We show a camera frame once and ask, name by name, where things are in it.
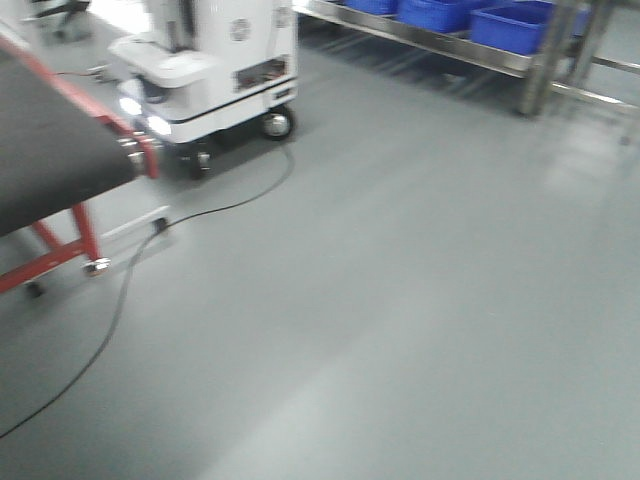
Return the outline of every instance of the black cable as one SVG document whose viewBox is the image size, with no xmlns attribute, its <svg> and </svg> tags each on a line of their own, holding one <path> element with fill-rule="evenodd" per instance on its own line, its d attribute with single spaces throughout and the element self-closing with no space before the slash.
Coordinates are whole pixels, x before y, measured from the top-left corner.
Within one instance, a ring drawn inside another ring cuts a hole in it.
<svg viewBox="0 0 640 480">
<path fill-rule="evenodd" d="M 156 231 L 153 235 L 150 235 L 147 239 L 145 239 L 140 244 L 140 246 L 138 246 L 138 249 L 136 250 L 135 254 L 131 257 L 131 260 L 129 261 L 129 264 L 127 265 L 127 269 L 126 269 L 126 272 L 125 272 L 125 277 L 124 277 L 124 280 L 122 281 L 122 285 L 120 286 L 120 292 L 118 294 L 118 299 L 117 299 L 117 303 L 116 303 L 116 309 L 115 309 L 115 312 L 113 314 L 113 317 L 111 318 L 111 323 L 109 325 L 109 330 L 107 331 L 107 334 L 104 337 L 104 339 L 102 340 L 102 343 L 100 344 L 98 349 L 91 356 L 89 361 L 80 369 L 80 371 L 78 373 L 76 373 L 76 375 L 57 394 L 55 394 L 53 397 L 51 397 L 44 405 L 42 405 L 36 411 L 34 411 L 33 413 L 29 414 L 28 416 L 26 416 L 22 420 L 20 420 L 18 423 L 13 425 L 11 428 L 9 428 L 9 429 L 5 430 L 4 432 L 0 433 L 0 440 L 3 440 L 4 438 L 8 437 L 13 432 L 15 432 L 19 428 L 23 427 L 25 424 L 29 423 L 31 420 L 36 418 L 38 415 L 43 413 L 45 410 L 49 409 L 54 403 L 56 403 L 58 400 L 60 400 L 69 390 L 71 390 L 71 388 L 73 388 L 73 386 L 76 383 L 78 383 L 80 381 L 80 379 L 82 379 L 82 377 L 89 371 L 89 369 L 96 363 L 96 361 L 104 353 L 106 348 L 111 343 L 111 340 L 113 339 L 113 336 L 116 333 L 118 325 L 120 324 L 120 320 L 122 319 L 122 312 L 124 311 L 124 306 L 125 306 L 125 303 L 126 303 L 126 300 L 127 300 L 127 295 L 129 293 L 129 286 L 131 285 L 131 279 L 133 278 L 133 273 L 135 271 L 135 267 L 138 264 L 138 261 L 140 260 L 140 257 L 142 256 L 142 254 L 144 253 L 146 248 L 149 246 L 149 244 L 158 235 L 160 235 L 161 233 L 166 232 L 168 229 L 171 229 L 171 228 L 173 228 L 173 227 L 175 227 L 177 225 L 180 225 L 181 223 L 188 222 L 188 221 L 193 220 L 195 218 L 204 217 L 204 216 L 207 216 L 207 215 L 212 215 L 214 213 L 225 212 L 227 210 L 232 210 L 234 208 L 242 207 L 242 206 L 247 205 L 249 203 L 255 202 L 256 200 L 259 200 L 260 198 L 262 198 L 262 197 L 268 195 L 269 193 L 273 192 L 274 190 L 276 190 L 278 187 L 280 187 L 280 185 L 282 185 L 291 176 L 291 174 L 293 173 L 294 167 L 295 167 L 295 157 L 293 156 L 293 153 L 291 152 L 289 147 L 287 145 L 285 145 L 285 144 L 281 144 L 281 148 L 282 148 L 284 156 L 285 156 L 285 158 L 287 160 L 287 168 L 286 168 L 285 172 L 280 176 L 280 178 L 278 178 L 278 180 L 275 183 L 273 183 L 269 188 L 263 190 L 262 192 L 254 195 L 254 196 L 252 196 L 252 197 L 250 197 L 250 198 L 248 198 L 246 200 L 243 200 L 241 202 L 234 203 L 234 204 L 231 204 L 231 205 L 227 205 L 225 207 L 213 208 L 211 210 L 205 210 L 205 211 L 202 211 L 202 212 L 194 213 L 192 215 L 188 215 L 188 216 L 183 217 L 183 218 L 181 218 L 179 220 L 171 222 L 166 226 L 166 228 Z"/>
</svg>

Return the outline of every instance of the stainless steel shelf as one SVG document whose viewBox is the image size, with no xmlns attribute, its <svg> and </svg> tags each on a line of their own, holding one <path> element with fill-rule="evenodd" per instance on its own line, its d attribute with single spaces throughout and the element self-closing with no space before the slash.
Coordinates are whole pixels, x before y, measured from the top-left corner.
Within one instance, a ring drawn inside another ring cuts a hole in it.
<svg viewBox="0 0 640 480">
<path fill-rule="evenodd" d="M 294 0 L 294 9 L 304 15 L 422 48 L 513 77 L 527 77 L 533 66 L 534 57 L 479 45 L 456 35 L 413 27 L 388 17 L 370 15 L 325 0 Z"/>
</svg>

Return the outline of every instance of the white robot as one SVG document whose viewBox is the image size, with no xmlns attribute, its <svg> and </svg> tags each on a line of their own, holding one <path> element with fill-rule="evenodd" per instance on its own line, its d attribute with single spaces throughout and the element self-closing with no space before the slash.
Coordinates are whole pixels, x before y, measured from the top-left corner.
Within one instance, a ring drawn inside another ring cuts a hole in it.
<svg viewBox="0 0 640 480">
<path fill-rule="evenodd" d="M 291 0 L 149 0 L 151 31 L 109 50 L 129 67 L 120 105 L 177 145 L 194 178 L 209 168 L 208 135 L 252 118 L 283 140 L 295 127 L 297 25 Z"/>
</svg>

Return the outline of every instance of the caster wheel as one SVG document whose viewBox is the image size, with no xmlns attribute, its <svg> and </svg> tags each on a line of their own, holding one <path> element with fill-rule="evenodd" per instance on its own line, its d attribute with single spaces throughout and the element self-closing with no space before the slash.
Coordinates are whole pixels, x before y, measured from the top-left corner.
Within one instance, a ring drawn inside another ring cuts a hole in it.
<svg viewBox="0 0 640 480">
<path fill-rule="evenodd" d="M 83 270 L 88 277 L 97 277 L 107 271 L 109 265 L 111 265 L 111 260 L 108 258 L 99 258 L 94 262 L 85 264 Z"/>
<path fill-rule="evenodd" d="M 272 108 L 262 116 L 262 133 L 269 140 L 285 140 L 295 127 L 293 112 L 285 105 Z"/>
<path fill-rule="evenodd" d="M 204 143 L 196 143 L 189 154 L 189 176 L 202 180 L 211 168 L 211 155 Z"/>
<path fill-rule="evenodd" d="M 40 298 L 45 293 L 44 287 L 38 282 L 27 283 L 26 290 L 29 298 Z"/>
<path fill-rule="evenodd" d="M 158 218 L 153 221 L 153 230 L 156 234 L 165 232 L 169 228 L 169 220 L 166 217 Z"/>
</svg>

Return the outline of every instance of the red metal leg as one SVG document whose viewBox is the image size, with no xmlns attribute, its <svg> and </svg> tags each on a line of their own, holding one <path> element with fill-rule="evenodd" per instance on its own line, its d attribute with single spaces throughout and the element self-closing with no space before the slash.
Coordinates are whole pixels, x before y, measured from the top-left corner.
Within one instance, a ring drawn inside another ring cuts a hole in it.
<svg viewBox="0 0 640 480">
<path fill-rule="evenodd" d="M 62 242 L 42 220 L 39 220 L 31 225 L 31 228 L 38 234 L 38 236 L 47 245 L 47 247 L 49 247 L 50 250 L 57 250 L 58 248 L 62 247 Z"/>
<path fill-rule="evenodd" d="M 100 258 L 100 251 L 98 249 L 98 242 L 87 214 L 87 209 L 83 203 L 79 203 L 71 207 L 73 216 L 76 220 L 76 226 L 80 233 L 80 241 L 84 246 L 84 251 L 89 257 L 89 260 L 96 261 Z"/>
<path fill-rule="evenodd" d="M 0 293 L 20 286 L 34 278 L 38 278 L 40 275 L 53 270 L 58 265 L 68 262 L 72 258 L 82 255 L 83 253 L 84 249 L 82 241 L 76 240 L 75 242 L 63 245 L 53 252 L 47 253 L 40 258 L 26 263 L 9 273 L 0 275 Z"/>
</svg>

